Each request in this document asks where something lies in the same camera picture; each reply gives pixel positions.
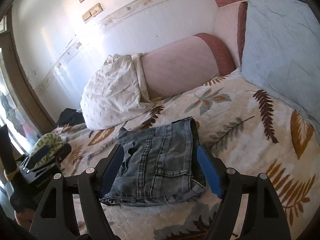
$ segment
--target dark clothing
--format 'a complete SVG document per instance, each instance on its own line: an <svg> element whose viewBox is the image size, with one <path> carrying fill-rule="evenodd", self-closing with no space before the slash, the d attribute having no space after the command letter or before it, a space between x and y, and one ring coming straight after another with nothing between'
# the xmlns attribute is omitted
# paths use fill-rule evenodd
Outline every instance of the dark clothing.
<svg viewBox="0 0 320 240"><path fill-rule="evenodd" d="M137 132L122 127L116 143L124 147L124 161L102 203L153 206L196 200L205 190L193 118Z"/></svg>
<svg viewBox="0 0 320 240"><path fill-rule="evenodd" d="M84 123L83 114L77 112L76 109L66 108L62 111L59 116L59 120L56 123L57 127L62 127L65 125L74 126L77 124Z"/></svg>

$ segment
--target pink cushion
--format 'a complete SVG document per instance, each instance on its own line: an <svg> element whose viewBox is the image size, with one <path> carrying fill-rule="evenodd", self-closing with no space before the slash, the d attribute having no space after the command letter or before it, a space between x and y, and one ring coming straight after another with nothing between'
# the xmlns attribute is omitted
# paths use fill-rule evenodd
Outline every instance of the pink cushion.
<svg viewBox="0 0 320 240"><path fill-rule="evenodd" d="M235 69L222 41L206 33L197 36L168 44L141 58L150 99L184 93Z"/></svg>
<svg viewBox="0 0 320 240"><path fill-rule="evenodd" d="M236 67L241 65L246 18L247 3L233 3L218 9L214 24L214 35L228 46Z"/></svg>

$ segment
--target screw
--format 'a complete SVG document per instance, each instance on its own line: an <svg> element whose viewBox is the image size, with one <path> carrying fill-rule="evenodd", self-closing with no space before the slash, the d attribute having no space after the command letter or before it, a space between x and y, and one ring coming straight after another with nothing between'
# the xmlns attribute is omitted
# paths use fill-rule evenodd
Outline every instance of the screw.
<svg viewBox="0 0 320 240"><path fill-rule="evenodd" d="M87 168L85 172L88 174L94 173L94 168Z"/></svg>
<svg viewBox="0 0 320 240"><path fill-rule="evenodd" d="M236 173L236 170L233 169L233 168L227 168L227 173L228 173L228 174L235 174L235 173Z"/></svg>
<svg viewBox="0 0 320 240"><path fill-rule="evenodd" d="M60 179L61 178L61 173L56 173L54 176L53 176L53 178L54 179Z"/></svg>
<svg viewBox="0 0 320 240"><path fill-rule="evenodd" d="M264 174L264 173L260 173L260 178L261 179L267 179L268 176L266 174Z"/></svg>

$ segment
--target wall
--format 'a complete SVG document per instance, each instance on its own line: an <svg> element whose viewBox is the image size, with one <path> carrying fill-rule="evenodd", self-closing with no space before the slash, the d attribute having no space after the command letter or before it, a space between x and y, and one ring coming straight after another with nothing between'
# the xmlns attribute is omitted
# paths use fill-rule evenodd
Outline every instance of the wall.
<svg viewBox="0 0 320 240"><path fill-rule="evenodd" d="M85 24L96 3L104 11ZM15 0L12 23L29 82L54 120L77 108L108 54L148 52L212 32L214 0Z"/></svg>

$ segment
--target light blue pillow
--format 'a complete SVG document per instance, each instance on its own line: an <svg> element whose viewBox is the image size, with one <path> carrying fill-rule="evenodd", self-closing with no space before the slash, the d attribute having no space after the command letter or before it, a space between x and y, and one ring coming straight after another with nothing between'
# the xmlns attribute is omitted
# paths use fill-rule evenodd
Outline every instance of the light blue pillow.
<svg viewBox="0 0 320 240"><path fill-rule="evenodd" d="M298 0L247 0L242 76L310 122L320 143L320 24Z"/></svg>

